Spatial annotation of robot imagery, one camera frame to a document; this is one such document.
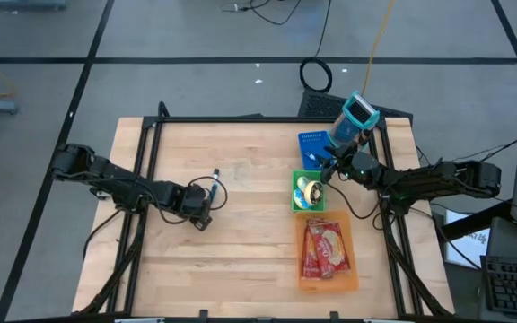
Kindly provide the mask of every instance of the food package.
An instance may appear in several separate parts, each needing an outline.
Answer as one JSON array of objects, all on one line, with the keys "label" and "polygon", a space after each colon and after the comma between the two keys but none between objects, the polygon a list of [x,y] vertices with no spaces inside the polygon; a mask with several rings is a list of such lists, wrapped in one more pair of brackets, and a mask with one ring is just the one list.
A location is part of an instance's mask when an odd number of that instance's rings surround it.
[{"label": "food package", "polygon": [[302,247],[302,277],[320,278],[319,260],[310,229],[311,224],[323,223],[322,219],[309,219],[304,228],[304,244]]},{"label": "food package", "polygon": [[330,278],[336,271],[350,269],[338,223],[314,223],[309,227],[316,246],[320,276]]}]

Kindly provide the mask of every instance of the white paper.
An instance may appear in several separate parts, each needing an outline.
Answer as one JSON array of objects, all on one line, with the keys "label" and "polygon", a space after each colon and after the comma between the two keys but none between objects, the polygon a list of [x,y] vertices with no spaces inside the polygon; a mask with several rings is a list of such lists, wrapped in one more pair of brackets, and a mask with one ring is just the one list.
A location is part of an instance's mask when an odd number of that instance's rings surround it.
[{"label": "white paper", "polygon": [[[453,223],[465,218],[467,215],[459,214],[450,210],[446,211],[446,223]],[[490,229],[484,229],[476,233],[471,233],[460,239],[453,240],[454,246],[460,250],[464,256],[472,260],[473,263],[480,266],[480,256],[486,254],[488,240],[490,238]],[[463,256],[461,256],[454,248],[446,243],[446,261],[453,264],[468,266],[474,268]]]}]

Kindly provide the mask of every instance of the green container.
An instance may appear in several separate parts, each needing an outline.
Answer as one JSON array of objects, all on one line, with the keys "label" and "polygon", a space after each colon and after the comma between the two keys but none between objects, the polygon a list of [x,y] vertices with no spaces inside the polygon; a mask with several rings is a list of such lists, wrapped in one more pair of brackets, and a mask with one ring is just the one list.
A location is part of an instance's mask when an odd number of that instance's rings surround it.
[{"label": "green container", "polygon": [[291,191],[291,208],[294,212],[323,212],[325,203],[326,203],[326,195],[324,193],[324,186],[322,187],[322,200],[320,203],[316,204],[315,206],[311,207],[310,209],[301,209],[298,207],[298,205],[294,202],[294,191],[298,188],[298,185],[296,184],[296,181],[298,178],[304,176],[305,178],[309,180],[317,180],[320,181],[320,171],[319,170],[293,170],[293,190]]}]

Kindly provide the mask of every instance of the blue device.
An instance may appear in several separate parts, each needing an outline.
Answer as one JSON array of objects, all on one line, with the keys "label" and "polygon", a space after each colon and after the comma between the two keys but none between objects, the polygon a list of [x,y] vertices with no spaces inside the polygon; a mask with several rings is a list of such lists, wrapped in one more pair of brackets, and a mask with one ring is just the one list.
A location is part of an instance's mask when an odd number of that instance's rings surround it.
[{"label": "blue device", "polygon": [[330,142],[339,147],[357,141],[363,130],[371,130],[380,119],[380,111],[374,109],[362,95],[353,92],[342,106],[342,113],[338,116],[329,132]]}]

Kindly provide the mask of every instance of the blue container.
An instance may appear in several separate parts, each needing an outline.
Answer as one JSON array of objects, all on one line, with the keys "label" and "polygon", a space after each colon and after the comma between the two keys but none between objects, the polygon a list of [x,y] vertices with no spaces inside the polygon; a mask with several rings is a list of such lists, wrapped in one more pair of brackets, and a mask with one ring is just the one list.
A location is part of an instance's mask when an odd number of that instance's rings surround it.
[{"label": "blue container", "polygon": [[335,147],[350,144],[362,130],[374,128],[379,118],[380,112],[366,102],[358,92],[353,92],[342,106],[342,113],[329,130],[330,142]]},{"label": "blue container", "polygon": [[322,158],[331,158],[332,155],[324,150],[324,146],[330,146],[329,134],[326,131],[312,131],[298,134],[298,144],[301,147],[302,166],[305,170],[320,170],[319,161],[313,161],[307,154],[319,155]]}]

